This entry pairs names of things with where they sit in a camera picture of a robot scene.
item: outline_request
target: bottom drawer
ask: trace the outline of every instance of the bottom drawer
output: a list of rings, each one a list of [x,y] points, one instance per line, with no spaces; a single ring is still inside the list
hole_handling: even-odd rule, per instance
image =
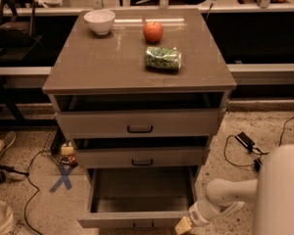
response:
[[[84,228],[174,227],[195,202],[191,167],[93,169]]]

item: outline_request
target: cabinet top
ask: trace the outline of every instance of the cabinet top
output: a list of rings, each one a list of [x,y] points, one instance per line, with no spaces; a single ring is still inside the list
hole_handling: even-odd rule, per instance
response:
[[[182,92],[233,89],[235,81],[197,9],[115,10],[116,21],[106,36],[97,36],[83,20],[72,32],[43,91],[48,94]],[[146,42],[143,26],[161,22],[163,37]],[[148,46],[176,48],[179,72],[146,68]]]

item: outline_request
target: drawer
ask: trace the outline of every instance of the drawer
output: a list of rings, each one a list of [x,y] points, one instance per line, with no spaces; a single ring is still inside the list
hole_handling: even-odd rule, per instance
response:
[[[209,137],[102,138],[74,140],[82,167],[201,165]]]
[[[108,112],[126,110],[218,109],[223,91],[54,95],[61,112]]]
[[[117,113],[61,113],[56,119],[67,139],[217,134],[220,110]]]
[[[209,149],[77,150],[78,165],[84,168],[152,167],[201,165]]]
[[[93,169],[84,228],[174,227],[195,203],[190,167]]]

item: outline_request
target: shoe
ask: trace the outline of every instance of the shoe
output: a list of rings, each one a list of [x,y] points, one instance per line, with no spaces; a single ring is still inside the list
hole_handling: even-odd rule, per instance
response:
[[[4,142],[4,147],[2,151],[0,152],[0,159],[3,153],[14,144],[14,142],[16,141],[16,138],[17,138],[17,134],[14,131],[10,131],[4,137],[0,138]]]
[[[7,235],[33,235],[23,224],[18,223],[14,231],[9,232]]]

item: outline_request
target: black power adapter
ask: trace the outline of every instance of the black power adapter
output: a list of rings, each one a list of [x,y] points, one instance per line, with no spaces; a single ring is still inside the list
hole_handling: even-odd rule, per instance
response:
[[[253,151],[255,142],[250,139],[244,132],[239,133],[235,136],[235,138],[249,152]]]

